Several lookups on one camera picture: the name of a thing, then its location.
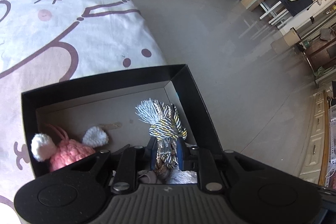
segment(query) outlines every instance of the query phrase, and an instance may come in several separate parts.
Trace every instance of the pink knitted hat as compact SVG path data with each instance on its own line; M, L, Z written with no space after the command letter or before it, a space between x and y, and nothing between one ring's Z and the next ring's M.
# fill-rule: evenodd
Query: pink knitted hat
M69 139L68 134L59 126L46 124L61 138L56 146L52 139L43 133L36 134L31 141L31 151L37 161L50 158L50 172L72 164L95 153L92 147L108 142L107 134L99 127L90 128L83 137L83 143Z
M68 134L60 127L48 124L62 139L57 145L56 153L50 157L50 172L72 164L87 156L94 154L93 148L83 145L73 139L69 139Z

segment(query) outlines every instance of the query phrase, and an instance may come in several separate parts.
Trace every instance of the rope toy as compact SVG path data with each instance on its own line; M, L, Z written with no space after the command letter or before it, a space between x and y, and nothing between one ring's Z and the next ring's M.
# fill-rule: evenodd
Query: rope toy
M149 135L157 138L156 171L162 175L167 168L177 166L176 140L187 138L187 130L182 127L175 105L167 105L158 100L145 100L136 107L140 121L151 124Z
M86 131L82 143L79 143L70 139L61 127L51 124L46 126L61 138L60 143L56 146L50 136L38 133L31 141L31 152L37 161L50 159L50 172L94 154L94 147L102 146L109 141L107 134L99 127L92 127Z

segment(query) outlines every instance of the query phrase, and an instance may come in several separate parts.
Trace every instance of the white cabinet drawer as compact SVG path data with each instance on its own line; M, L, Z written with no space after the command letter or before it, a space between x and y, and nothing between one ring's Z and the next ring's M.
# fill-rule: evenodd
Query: white cabinet drawer
M325 129L324 122L325 122L324 112L314 116L313 127L311 129L311 137L324 133L324 129Z
M324 149L324 134L310 138L307 155L304 160L301 174L307 174L321 170L323 149Z
M315 104L314 115L317 116L324 112L324 101Z
M320 179L320 173L320 171L316 171L308 174L303 174L299 175L299 178L311 183L318 184Z
M317 93L316 95L316 102L320 102L321 100L323 100L323 91Z

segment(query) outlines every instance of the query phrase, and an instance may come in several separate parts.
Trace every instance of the white pom-pom ear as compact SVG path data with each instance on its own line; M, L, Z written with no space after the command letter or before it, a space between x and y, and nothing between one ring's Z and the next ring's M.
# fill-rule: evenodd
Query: white pom-pom ear
M108 142L109 137L100 127L91 127L86 131L82 144L95 148L107 144Z
M45 161L56 153L57 147L46 134L36 134L31 141L31 152L37 161Z

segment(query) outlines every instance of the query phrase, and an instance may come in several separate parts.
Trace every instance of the pink cloth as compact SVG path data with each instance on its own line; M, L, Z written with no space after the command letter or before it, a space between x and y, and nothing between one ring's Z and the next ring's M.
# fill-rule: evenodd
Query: pink cloth
M47 126L52 128L62 139L57 145L56 153L50 158L50 172L95 153L93 148L83 145L73 139L69 139L68 134L62 128L58 126L54 127L51 124L47 124Z

